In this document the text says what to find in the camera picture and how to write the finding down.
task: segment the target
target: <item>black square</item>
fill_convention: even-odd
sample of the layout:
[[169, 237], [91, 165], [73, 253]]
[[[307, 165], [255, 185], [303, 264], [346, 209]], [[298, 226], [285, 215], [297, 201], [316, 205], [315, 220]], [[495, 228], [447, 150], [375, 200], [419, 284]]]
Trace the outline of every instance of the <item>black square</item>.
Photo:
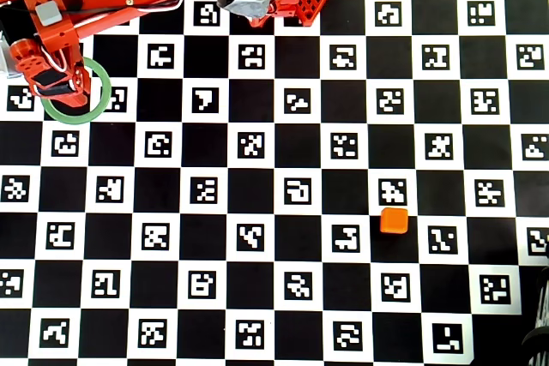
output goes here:
[[229, 169], [229, 213], [272, 213], [274, 180], [271, 169]]
[[180, 259], [225, 260], [226, 216], [182, 214], [180, 242]]
[[412, 38], [367, 37], [368, 79], [412, 79]]
[[94, 36], [94, 60], [101, 62], [110, 77], [137, 77], [137, 59], [129, 56], [137, 56], [137, 36]]
[[179, 310], [178, 358], [225, 358], [225, 310]]
[[320, 40], [316, 36], [274, 38], [274, 76], [276, 78], [319, 78]]
[[509, 126], [463, 125], [466, 169], [511, 169]]
[[175, 168], [136, 168], [135, 212], [179, 212], [179, 175]]
[[275, 84], [272, 80], [230, 80], [230, 122], [273, 122]]
[[[379, 216], [370, 216], [370, 228], [378, 228], [381, 225]], [[386, 263], [417, 263], [418, 252], [418, 220], [415, 217], [408, 218], [409, 237], [386, 236], [379, 230], [370, 230], [371, 261]]]
[[372, 316], [376, 362], [423, 362], [420, 313], [373, 313]]
[[225, 167], [226, 124], [184, 123], [182, 166]]
[[273, 263], [228, 262], [226, 306], [228, 309], [273, 308]]
[[183, 34], [184, 8], [149, 13], [139, 19], [140, 34]]
[[277, 261], [322, 259], [320, 216], [275, 216], [274, 238]]
[[365, 34], [364, 0], [328, 0], [320, 16], [321, 35]]
[[549, 81], [510, 81], [511, 123], [549, 123]]
[[457, 0], [412, 0], [413, 34], [457, 34]]
[[30, 192], [31, 177], [3, 175], [2, 176], [2, 194], [0, 201], [9, 203], [28, 203]]
[[165, 349], [167, 330], [167, 319], [140, 319], [137, 347]]
[[39, 165], [41, 143], [41, 122], [0, 122], [0, 165]]
[[364, 81], [322, 81], [323, 123], [365, 123]]
[[517, 216], [547, 216], [549, 210], [549, 173], [516, 171], [515, 199]]
[[139, 79], [137, 122], [181, 122], [182, 88], [181, 79]]
[[275, 167], [320, 167], [319, 124], [276, 124]]
[[0, 213], [0, 259], [33, 259], [36, 213]]
[[416, 175], [419, 214], [465, 216], [462, 171], [417, 171]]
[[323, 170], [323, 214], [368, 214], [368, 173]]
[[322, 312], [274, 312], [274, 358], [323, 359]]
[[368, 145], [371, 169], [413, 169], [415, 166], [411, 125], [370, 124]]
[[134, 123], [90, 123], [91, 166], [133, 166], [136, 125]]
[[185, 36], [184, 77], [228, 77], [227, 36]]
[[34, 308], [79, 308], [81, 261], [36, 261]]
[[129, 259], [131, 214], [87, 213], [84, 245], [85, 259]]
[[514, 219], [468, 218], [469, 263], [518, 265]]
[[324, 310], [371, 310], [370, 265], [323, 264]]
[[421, 310], [470, 313], [467, 265], [421, 265]]
[[0, 356], [27, 357], [31, 309], [0, 310]]
[[177, 308], [176, 261], [131, 262], [131, 308]]
[[83, 309], [78, 357], [126, 357], [127, 309]]
[[83, 212], [85, 203], [85, 167], [42, 167], [39, 201], [41, 212]]
[[459, 81], [415, 81], [416, 123], [461, 123], [462, 104]]
[[462, 79], [506, 79], [504, 36], [460, 36]]
[[507, 34], [548, 34], [546, 0], [505, 0]]

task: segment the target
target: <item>white square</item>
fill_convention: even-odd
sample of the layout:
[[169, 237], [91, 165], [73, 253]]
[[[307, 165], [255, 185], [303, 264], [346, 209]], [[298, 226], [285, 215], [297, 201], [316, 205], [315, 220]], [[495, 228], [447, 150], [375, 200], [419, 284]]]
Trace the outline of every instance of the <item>white square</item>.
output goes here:
[[323, 264], [320, 261], [276, 261], [274, 309], [322, 310]]
[[136, 167], [181, 167], [181, 123], [137, 122]]
[[[140, 347], [140, 344], [160, 347]], [[174, 359], [177, 355], [177, 309], [130, 309], [128, 359]]]
[[227, 261], [275, 261], [275, 216], [251, 213], [228, 214], [226, 216], [226, 259]]
[[521, 266], [547, 266], [549, 218], [516, 218], [516, 247]]
[[180, 225], [179, 213], [133, 213], [131, 259], [178, 261]]
[[416, 81], [459, 81], [462, 72], [459, 36], [413, 36], [412, 56], [416, 57], [412, 59]]
[[81, 261], [84, 259], [86, 214], [40, 212], [36, 222], [36, 250], [40, 261]]
[[130, 307], [131, 261], [85, 260], [82, 263], [83, 309]]
[[467, 265], [469, 263], [465, 216], [418, 216], [419, 263]]
[[[86, 179], [86, 212], [132, 213], [134, 211], [134, 168], [90, 166]], [[97, 201], [108, 200], [112, 203]]]
[[274, 169], [274, 214], [322, 214], [321, 188], [320, 169]]
[[226, 310], [225, 359], [274, 360], [275, 312], [273, 310]]
[[44, 108], [23, 76], [0, 79], [0, 119], [7, 122], [42, 122]]
[[275, 168], [274, 123], [229, 123], [227, 127], [229, 167]]
[[184, 36], [182, 34], [139, 35], [137, 47], [138, 77], [146, 79], [181, 79], [183, 66]]
[[[357, 344], [362, 344], [361, 350], [346, 350]], [[371, 312], [325, 310], [323, 347], [325, 361], [371, 362], [374, 358]]]
[[[492, 287], [490, 284], [485, 284], [484, 280], [482, 287], [480, 286], [481, 276], [485, 275], [503, 276], [505, 286], [510, 292], [507, 296], [507, 298], [510, 297], [510, 303], [494, 303], [496, 302], [495, 298], [501, 299], [501, 297], [494, 296], [494, 293], [492, 293], [491, 301], [483, 301], [483, 294], [491, 291], [491, 289], [486, 290], [486, 287]], [[473, 315], [520, 315], [522, 306], [519, 277], [518, 266], [469, 265], [471, 313]]]
[[[436, 325], [460, 325], [462, 330], [461, 341], [452, 339], [451, 329], [444, 329], [445, 340], [441, 343], [433, 342], [433, 324]], [[437, 364], [470, 364], [474, 359], [473, 350], [473, 317], [469, 314], [457, 313], [422, 313], [421, 332], [423, 340], [423, 360]], [[444, 353], [452, 348], [461, 353]]]
[[370, 218], [368, 216], [324, 214], [322, 235], [323, 261], [370, 262]]
[[369, 124], [413, 124], [413, 80], [369, 79], [366, 111]]
[[0, 260], [0, 308], [31, 309], [33, 307], [34, 260], [2, 259]]
[[320, 108], [319, 79], [274, 79], [275, 123], [320, 123]]
[[[135, 122], [137, 119], [137, 79], [112, 77], [111, 101], [95, 122]], [[92, 81], [90, 105], [97, 106], [101, 96], [101, 82]]]
[[[209, 275], [212, 272], [214, 272], [214, 279]], [[215, 289], [215, 294], [207, 293], [207, 288], [211, 291], [212, 287]], [[226, 262], [179, 261], [178, 309], [225, 308]]]
[[185, 34], [195, 36], [229, 35], [230, 14], [217, 6], [217, 0], [184, 0], [183, 7]]
[[367, 124], [322, 123], [320, 136], [323, 169], [368, 169]]
[[412, 36], [412, 0], [365, 3], [367, 36]]
[[[549, 80], [549, 35], [508, 35], [505, 38], [505, 46], [507, 49], [507, 78], [510, 81]], [[532, 58], [528, 58], [528, 60], [519, 58], [519, 53], [522, 56], [524, 52]], [[530, 68], [530, 65], [534, 64], [535, 66], [539, 61], [543, 62], [543, 69]]]
[[320, 76], [336, 81], [366, 79], [366, 37], [322, 36]]
[[[20, 186], [20, 182], [16, 177], [28, 177], [29, 185], [26, 189]], [[7, 196], [15, 196], [14, 201], [1, 201], [0, 212], [27, 212], [36, 213], [39, 204], [40, 193], [40, 166], [0, 166], [0, 193]], [[21, 201], [15, 201], [18, 195], [21, 195]]]
[[[465, 167], [463, 130], [460, 124], [416, 124], [413, 132], [417, 170], [460, 171]], [[428, 140], [428, 150], [425, 150], [425, 140]]]
[[[194, 196], [191, 198], [191, 184], [196, 183], [194, 177], [207, 178], [209, 181], [215, 181], [216, 203], [198, 202]], [[203, 187], [201, 196], [206, 199], [207, 189]], [[180, 191], [180, 212], [198, 213], [198, 214], [226, 214], [227, 210], [227, 191], [228, 191], [228, 171], [224, 167], [184, 167], [181, 169], [181, 191]]]
[[461, 79], [463, 124], [509, 124], [509, 83], [505, 79]]
[[[396, 185], [382, 184], [388, 179]], [[418, 214], [417, 179], [414, 169], [369, 169], [368, 187], [370, 215], [381, 215], [386, 207], [406, 208], [409, 216]]]
[[230, 36], [229, 78], [274, 79], [275, 36]]
[[70, 125], [42, 123], [43, 166], [87, 166], [89, 158], [89, 123]]
[[[515, 182], [513, 179], [513, 171], [469, 170], [464, 171], [463, 176], [465, 180], [465, 210], [468, 217], [515, 217]], [[493, 189], [491, 189], [488, 184], [485, 184], [489, 181], [492, 181]], [[503, 182], [504, 185], [503, 193], [498, 193], [501, 192], [501, 190], [498, 189], [500, 182]], [[482, 203], [478, 206], [476, 203], [477, 190], [482, 192], [479, 196]], [[498, 203], [502, 196], [504, 197], [504, 206], [499, 206]]]
[[320, 20], [322, 14], [318, 15], [309, 27], [287, 26], [283, 17], [274, 18], [274, 36], [320, 36]]
[[505, 19], [505, 0], [457, 0], [461, 36], [504, 36]]
[[[193, 100], [196, 110], [193, 111]], [[227, 123], [229, 121], [229, 80], [183, 80], [184, 123]]]
[[372, 312], [421, 312], [419, 264], [372, 263], [370, 273]]
[[511, 124], [510, 127], [513, 170], [548, 171], [549, 125]]
[[[42, 320], [59, 319], [58, 330], [48, 327], [42, 331]], [[63, 342], [67, 347], [40, 347], [40, 337], [45, 340]], [[76, 359], [78, 358], [78, 345], [80, 341], [80, 309], [61, 308], [61, 309], [37, 309], [31, 310], [31, 326], [28, 341], [28, 357], [31, 359]]]

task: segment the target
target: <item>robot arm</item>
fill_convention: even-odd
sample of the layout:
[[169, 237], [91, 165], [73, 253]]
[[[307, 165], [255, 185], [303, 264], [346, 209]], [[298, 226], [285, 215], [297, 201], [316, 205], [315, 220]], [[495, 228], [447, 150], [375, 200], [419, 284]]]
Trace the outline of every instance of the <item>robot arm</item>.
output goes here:
[[[183, 0], [0, 0], [0, 70], [23, 74], [33, 94], [71, 107], [87, 103], [89, 74], [80, 39]], [[253, 27], [273, 16], [310, 26], [326, 0], [219, 0]]]

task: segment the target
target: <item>green ring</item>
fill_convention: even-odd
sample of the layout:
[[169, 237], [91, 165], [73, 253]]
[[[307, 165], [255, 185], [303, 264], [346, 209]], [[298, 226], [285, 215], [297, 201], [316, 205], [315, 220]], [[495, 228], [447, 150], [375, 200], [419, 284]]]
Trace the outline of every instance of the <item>green ring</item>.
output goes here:
[[65, 115], [61, 111], [58, 111], [55, 106], [51, 103], [49, 99], [40, 99], [42, 105], [44, 106], [45, 112], [50, 115], [53, 120], [65, 124], [84, 124], [89, 123], [95, 118], [97, 118], [101, 113], [103, 113], [106, 107], [109, 105], [112, 96], [112, 86], [111, 78], [106, 73], [106, 70], [99, 63], [95, 62], [89, 57], [84, 57], [84, 65], [87, 68], [90, 68], [101, 80], [101, 86], [103, 87], [103, 92], [101, 93], [100, 103], [90, 111], [80, 116], [69, 116]]

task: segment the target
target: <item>orange block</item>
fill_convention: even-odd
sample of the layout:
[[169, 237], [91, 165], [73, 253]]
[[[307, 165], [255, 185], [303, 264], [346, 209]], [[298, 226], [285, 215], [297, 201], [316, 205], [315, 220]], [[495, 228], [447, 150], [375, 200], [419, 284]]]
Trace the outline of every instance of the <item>orange block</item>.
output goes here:
[[381, 232], [404, 234], [408, 231], [408, 210], [386, 207], [381, 212]]

